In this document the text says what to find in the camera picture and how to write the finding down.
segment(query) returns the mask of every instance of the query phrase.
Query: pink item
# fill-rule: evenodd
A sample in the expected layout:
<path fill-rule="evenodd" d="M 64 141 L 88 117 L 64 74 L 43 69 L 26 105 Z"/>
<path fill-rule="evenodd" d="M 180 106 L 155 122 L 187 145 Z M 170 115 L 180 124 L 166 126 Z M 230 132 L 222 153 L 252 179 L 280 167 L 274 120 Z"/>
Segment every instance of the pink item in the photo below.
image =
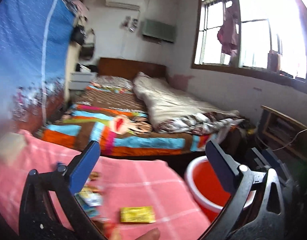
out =
<path fill-rule="evenodd" d="M 80 110 L 99 110 L 100 107 L 79 105 Z"/>
<path fill-rule="evenodd" d="M 232 0 L 232 6 L 226 9 L 225 18 L 221 26 L 217 38 L 222 44 L 222 53 L 231 55 L 232 50 L 237 49 L 238 34 L 236 30 L 236 19 L 239 13 L 238 5 Z"/>
<path fill-rule="evenodd" d="M 114 133 L 113 131 L 109 131 L 106 147 L 105 147 L 105 150 L 103 151 L 104 155 L 111 155 L 112 149 L 114 147 L 115 138 L 116 138 L 116 133 Z"/>
<path fill-rule="evenodd" d="M 17 101 L 18 101 L 18 103 L 22 104 L 23 103 L 22 99 L 23 99 L 23 95 L 22 95 L 22 91 L 20 90 L 17 93 Z"/>
<path fill-rule="evenodd" d="M 0 213 L 18 232 L 21 195 L 28 172 L 55 169 L 57 162 L 68 164 L 79 154 L 63 146 L 41 141 L 29 132 L 25 135 L 27 146 L 12 166 L 0 163 Z M 129 161 L 100 157 L 94 171 L 102 177 L 93 182 L 105 190 L 104 205 L 100 209 L 112 222 L 119 223 L 120 207 L 152 205 L 156 213 L 153 224 L 119 224 L 123 240 L 135 240 L 158 227 L 161 240 L 196 240 L 210 225 L 207 217 L 193 201 L 183 180 L 163 161 Z M 52 194 L 56 211 L 63 225 L 70 228 L 60 204 Z"/>
<path fill-rule="evenodd" d="M 77 6 L 77 9 L 78 9 L 78 12 L 80 12 L 80 15 L 88 19 L 89 10 L 87 9 L 87 7 L 79 0 L 72 0 L 72 2 Z"/>

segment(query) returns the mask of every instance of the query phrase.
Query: blue wardrobe cover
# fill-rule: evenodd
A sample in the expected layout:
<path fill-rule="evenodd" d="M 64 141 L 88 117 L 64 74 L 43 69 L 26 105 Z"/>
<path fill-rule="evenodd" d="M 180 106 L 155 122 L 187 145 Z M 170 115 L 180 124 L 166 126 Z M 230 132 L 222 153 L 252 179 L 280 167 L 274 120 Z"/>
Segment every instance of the blue wardrobe cover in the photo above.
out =
<path fill-rule="evenodd" d="M 0 3 L 0 138 L 61 106 L 74 13 L 64 0 Z"/>

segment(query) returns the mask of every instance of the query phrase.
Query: electrical cable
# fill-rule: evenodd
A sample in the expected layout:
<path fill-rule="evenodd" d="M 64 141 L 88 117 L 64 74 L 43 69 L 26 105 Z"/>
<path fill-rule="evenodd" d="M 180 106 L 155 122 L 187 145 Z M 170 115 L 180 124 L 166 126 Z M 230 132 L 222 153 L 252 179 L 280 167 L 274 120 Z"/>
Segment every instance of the electrical cable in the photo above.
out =
<path fill-rule="evenodd" d="M 295 139 L 297 138 L 297 136 L 298 136 L 300 133 L 302 133 L 302 132 L 304 132 L 304 131 L 307 131 L 307 129 L 298 132 L 298 133 L 295 135 L 295 137 L 294 137 L 289 143 L 287 143 L 285 146 L 280 147 L 280 148 L 275 149 L 275 150 L 272 150 L 271 147 L 269 147 L 266 143 L 263 142 L 263 140 L 261 140 L 261 138 L 259 137 L 258 131 L 257 131 L 257 133 L 256 133 L 255 135 L 256 135 L 256 137 L 258 138 L 258 140 L 261 141 L 261 142 L 263 143 L 264 146 L 268 147 L 270 150 L 272 150 L 272 151 L 274 152 L 274 151 L 278 151 L 278 150 L 281 150 L 281 149 L 283 149 L 283 148 L 286 148 L 288 145 L 290 145 L 291 143 L 293 143 L 293 142 L 295 141 Z"/>

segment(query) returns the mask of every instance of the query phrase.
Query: bedside table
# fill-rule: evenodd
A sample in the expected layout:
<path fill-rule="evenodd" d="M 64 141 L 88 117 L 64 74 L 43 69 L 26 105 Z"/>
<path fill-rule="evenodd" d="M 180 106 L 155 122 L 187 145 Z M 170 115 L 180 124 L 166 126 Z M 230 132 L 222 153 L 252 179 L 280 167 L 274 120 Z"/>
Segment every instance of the bedside table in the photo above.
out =
<path fill-rule="evenodd" d="M 69 90 L 84 90 L 89 82 L 97 76 L 96 72 L 84 73 L 73 72 L 70 73 Z"/>

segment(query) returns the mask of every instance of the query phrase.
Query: air conditioner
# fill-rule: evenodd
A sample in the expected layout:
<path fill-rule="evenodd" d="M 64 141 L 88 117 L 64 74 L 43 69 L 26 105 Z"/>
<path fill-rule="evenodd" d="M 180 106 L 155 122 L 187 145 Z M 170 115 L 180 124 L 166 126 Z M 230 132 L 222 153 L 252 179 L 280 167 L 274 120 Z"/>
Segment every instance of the air conditioner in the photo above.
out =
<path fill-rule="evenodd" d="M 141 11 L 144 0 L 106 0 L 106 6 Z"/>

